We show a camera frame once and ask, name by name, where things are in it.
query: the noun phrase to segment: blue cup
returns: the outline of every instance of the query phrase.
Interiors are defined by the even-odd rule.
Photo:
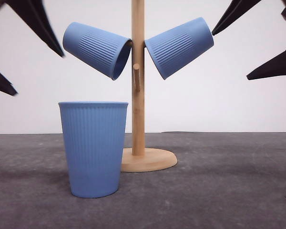
[[[98,198],[118,189],[128,103],[61,102],[73,195]]]
[[[62,44],[66,51],[116,80],[129,57],[128,41],[131,39],[73,22],[66,29]]]
[[[214,45],[203,18],[197,18],[145,40],[147,50],[165,80]]]

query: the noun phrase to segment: cup base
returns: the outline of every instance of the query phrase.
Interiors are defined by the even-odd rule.
[[[75,197],[79,197],[79,198],[102,198],[102,197],[110,196],[118,190],[119,190],[119,187],[115,189],[114,191],[104,192],[103,194],[98,194],[98,195],[81,195],[81,194],[73,192],[72,190],[71,190],[71,193]]]

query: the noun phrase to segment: wooden peg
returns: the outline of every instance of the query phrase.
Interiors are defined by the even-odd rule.
[[[135,91],[139,92],[140,91],[140,65],[138,63],[135,63],[133,65],[133,78],[134,78],[134,86],[135,86]]]
[[[126,45],[127,45],[127,46],[132,46],[132,45],[133,45],[133,42],[132,42],[132,41],[128,41],[128,42],[126,42]]]

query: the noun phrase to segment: cup rim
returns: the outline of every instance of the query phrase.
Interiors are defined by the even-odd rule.
[[[89,106],[127,106],[128,102],[110,102],[110,101],[67,101],[59,102],[59,106],[75,106],[75,105],[89,105]]]

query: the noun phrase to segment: round wooden base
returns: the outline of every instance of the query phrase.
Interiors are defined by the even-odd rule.
[[[125,148],[122,157],[122,172],[149,172],[177,164],[175,154],[163,149],[145,148],[144,156],[133,156],[132,148]]]

